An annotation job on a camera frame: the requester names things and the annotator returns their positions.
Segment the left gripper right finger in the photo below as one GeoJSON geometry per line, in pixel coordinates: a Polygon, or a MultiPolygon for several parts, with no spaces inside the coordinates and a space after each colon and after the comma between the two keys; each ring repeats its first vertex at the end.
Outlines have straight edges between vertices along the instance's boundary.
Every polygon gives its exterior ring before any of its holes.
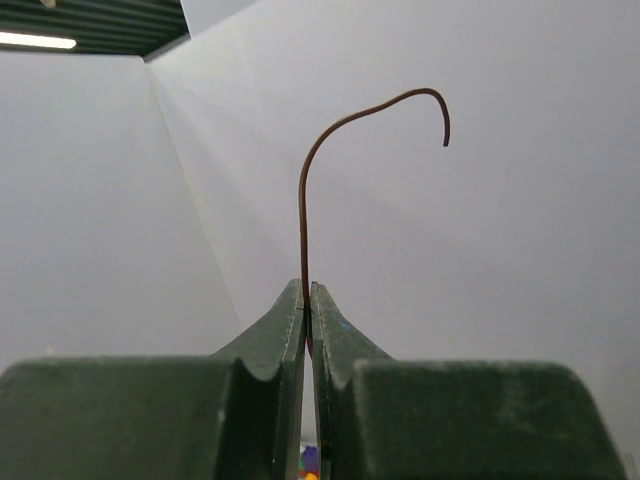
{"type": "Polygon", "coordinates": [[[311,288],[324,479],[621,479],[589,390],[553,362],[401,361],[311,288]]]}

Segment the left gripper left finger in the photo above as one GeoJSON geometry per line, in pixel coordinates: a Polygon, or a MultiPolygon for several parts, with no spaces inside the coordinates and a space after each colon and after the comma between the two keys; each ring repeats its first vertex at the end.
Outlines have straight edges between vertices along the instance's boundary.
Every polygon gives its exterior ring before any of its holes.
{"type": "Polygon", "coordinates": [[[302,286],[204,356],[44,357],[1,377],[5,479],[293,479],[302,286]]]}

